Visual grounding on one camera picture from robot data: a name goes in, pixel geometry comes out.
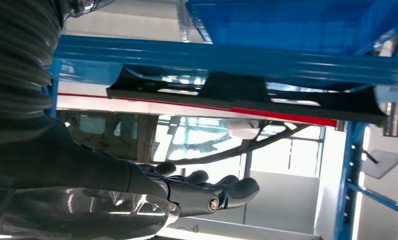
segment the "red edge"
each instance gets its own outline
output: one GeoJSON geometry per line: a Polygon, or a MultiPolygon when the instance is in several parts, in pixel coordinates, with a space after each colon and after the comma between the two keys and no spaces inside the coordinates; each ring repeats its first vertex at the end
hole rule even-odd
{"type": "MultiPolygon", "coordinates": [[[[59,95],[60,96],[72,96],[72,97],[101,98],[101,99],[108,98],[106,96],[73,94],[73,93],[59,93],[59,95]]],[[[232,113],[238,113],[238,114],[249,114],[249,115],[262,116],[262,117],[268,117],[268,118],[284,119],[284,120],[288,120],[288,121],[301,122],[301,123],[327,126],[327,127],[335,127],[336,126],[335,119],[323,118],[323,117],[301,116],[301,115],[259,111],[259,110],[251,110],[251,109],[236,108],[236,107],[226,109],[226,108],[220,108],[220,107],[201,106],[201,105],[192,105],[192,104],[184,104],[184,103],[173,103],[173,102],[166,102],[166,101],[144,100],[144,99],[131,98],[131,97],[116,97],[115,99],[138,101],[138,102],[149,102],[149,103],[157,103],[157,104],[171,104],[171,105],[194,107],[194,108],[201,108],[201,109],[210,109],[210,110],[219,110],[219,111],[226,111],[226,112],[232,112],[232,113]]]]}

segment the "metal bolt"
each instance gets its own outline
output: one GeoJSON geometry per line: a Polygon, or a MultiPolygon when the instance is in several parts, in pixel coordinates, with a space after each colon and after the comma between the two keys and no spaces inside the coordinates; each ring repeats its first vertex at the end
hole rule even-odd
{"type": "Polygon", "coordinates": [[[166,206],[166,209],[168,209],[168,211],[174,211],[177,209],[177,205],[172,202],[169,202],[168,205],[166,206]]]}
{"type": "Polygon", "coordinates": [[[208,203],[208,210],[211,213],[214,213],[219,207],[219,200],[216,196],[212,196],[209,199],[209,203],[208,203]]]}
{"type": "Polygon", "coordinates": [[[347,121],[344,120],[337,120],[336,121],[336,131],[339,132],[347,132],[347,121]]]}
{"type": "Polygon", "coordinates": [[[386,114],[389,116],[383,127],[385,137],[398,138],[398,102],[390,102],[386,105],[386,114]]]}

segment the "prosthetic hand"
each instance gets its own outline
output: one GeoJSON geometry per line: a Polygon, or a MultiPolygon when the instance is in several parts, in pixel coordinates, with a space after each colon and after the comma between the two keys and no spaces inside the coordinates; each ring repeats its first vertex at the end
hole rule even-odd
{"type": "Polygon", "coordinates": [[[208,175],[203,170],[195,171],[187,177],[167,177],[175,169],[175,165],[170,162],[157,167],[139,165],[139,168],[165,188],[167,199],[180,208],[180,217],[207,215],[217,210],[241,207],[259,192],[259,185],[252,178],[239,180],[234,175],[228,175],[216,184],[210,184],[206,183],[208,175]]]}

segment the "blue plastic crate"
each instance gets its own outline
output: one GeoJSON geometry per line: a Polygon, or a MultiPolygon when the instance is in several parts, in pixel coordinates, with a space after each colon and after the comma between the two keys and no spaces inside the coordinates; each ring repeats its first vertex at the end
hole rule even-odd
{"type": "Polygon", "coordinates": [[[398,34],[398,0],[189,0],[203,39],[362,55],[398,34]]]}

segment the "metal plate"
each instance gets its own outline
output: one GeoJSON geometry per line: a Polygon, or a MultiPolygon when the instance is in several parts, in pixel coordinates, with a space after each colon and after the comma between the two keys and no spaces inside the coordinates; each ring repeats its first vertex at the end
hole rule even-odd
{"type": "Polygon", "coordinates": [[[398,165],[398,153],[376,149],[371,152],[371,155],[379,163],[375,164],[367,158],[362,162],[362,171],[373,178],[382,179],[398,165]]]}

